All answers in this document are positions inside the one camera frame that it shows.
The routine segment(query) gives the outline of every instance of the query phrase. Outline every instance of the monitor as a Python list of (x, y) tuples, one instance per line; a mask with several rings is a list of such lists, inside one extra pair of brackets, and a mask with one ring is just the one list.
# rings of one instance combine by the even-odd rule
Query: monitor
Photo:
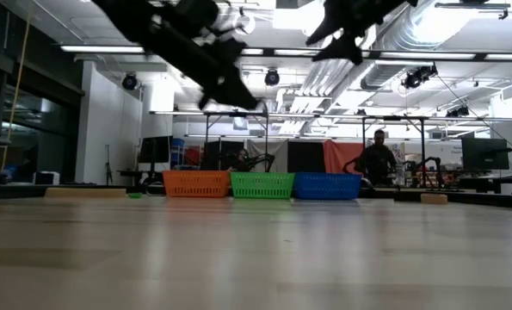
[(462, 139), (462, 162), (468, 171), (491, 171), (510, 169), (508, 152), (497, 152), (508, 148), (505, 139)]
[(170, 145), (172, 136), (143, 138), (140, 163), (167, 163), (170, 161)]

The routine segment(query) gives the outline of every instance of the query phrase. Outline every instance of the robotic arm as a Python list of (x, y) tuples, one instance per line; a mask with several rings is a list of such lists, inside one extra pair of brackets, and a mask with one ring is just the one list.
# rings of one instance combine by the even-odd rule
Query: robotic arm
[[(199, 101), (203, 109), (210, 99), (244, 109), (255, 109), (255, 99), (239, 76), (234, 65), (246, 44), (234, 38), (222, 39), (234, 28), (219, 29), (214, 24), (219, 7), (213, 0), (179, 0), (177, 4), (161, 1), (162, 6), (148, 0), (93, 0), (108, 19), (131, 42), (140, 44), (146, 53), (155, 53), (192, 78), (204, 89)], [(362, 62), (361, 49), (355, 38), (364, 36), (374, 23), (381, 24), (405, 0), (326, 0), (324, 20), (309, 37), (312, 45), (342, 29), (340, 39), (334, 39), (313, 61), (351, 59)], [(416, 6), (417, 0), (406, 0)], [(204, 33), (216, 39), (201, 46), (193, 39)]]
[[(204, 89), (199, 102), (203, 109), (210, 99), (244, 109), (258, 104), (242, 82), (234, 65), (246, 44), (220, 37), (235, 28), (215, 28), (219, 7), (212, 0), (163, 2), (156, 7), (147, 0), (93, 0), (108, 19), (131, 42), (146, 53), (155, 53), (192, 78)], [(211, 33), (217, 38), (201, 46), (193, 39)]]
[(342, 29), (342, 36), (334, 39), (313, 61), (323, 59), (349, 59), (362, 63), (362, 50), (355, 44), (357, 37), (374, 23), (384, 22), (384, 17), (403, 3), (416, 7), (418, 0), (326, 0), (324, 19), (317, 30), (307, 39), (306, 45), (315, 44)]
[[(445, 184), (445, 180), (443, 180), (443, 176), (441, 175), (441, 158), (428, 157), (425, 160), (423, 160), (420, 164), (415, 165), (414, 171), (417, 171), (418, 168), (420, 168), (420, 167), (422, 167), (424, 169), (425, 164), (428, 163), (429, 161), (435, 162), (435, 180), (437, 181), (437, 188), (441, 189), (443, 187), (443, 185)], [(430, 184), (432, 184), (431, 180), (429, 179), (429, 176), (426, 175), (426, 177), (428, 178), (428, 182)]]
[(254, 169), (257, 164), (267, 162), (267, 168), (265, 169), (265, 172), (269, 172), (271, 170), (271, 166), (273, 165), (273, 162), (275, 161), (275, 155), (271, 154), (261, 154), (257, 155), (253, 158), (246, 158), (244, 162), (250, 167), (250, 170)]

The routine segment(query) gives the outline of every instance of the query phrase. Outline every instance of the table surface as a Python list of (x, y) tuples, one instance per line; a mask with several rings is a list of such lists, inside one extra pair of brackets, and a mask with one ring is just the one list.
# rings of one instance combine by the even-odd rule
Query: table surface
[(512, 210), (0, 201), (0, 310), (512, 309)]

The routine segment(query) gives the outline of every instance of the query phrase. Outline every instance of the green object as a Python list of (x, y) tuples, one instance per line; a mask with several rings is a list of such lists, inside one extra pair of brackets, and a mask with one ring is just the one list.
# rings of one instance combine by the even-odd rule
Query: green object
[(289, 199), (293, 173), (231, 172), (232, 193), (236, 198)]

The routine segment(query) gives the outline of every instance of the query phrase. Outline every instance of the speaker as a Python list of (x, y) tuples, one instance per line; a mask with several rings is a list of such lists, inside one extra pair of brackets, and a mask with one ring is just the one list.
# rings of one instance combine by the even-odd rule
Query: speaker
[(137, 80), (135, 73), (127, 73), (124, 80), (121, 81), (121, 86), (125, 90), (136, 90), (138, 85), (139, 81)]
[(281, 81), (279, 72), (276, 69), (269, 69), (265, 75), (265, 84), (267, 86), (276, 86)]

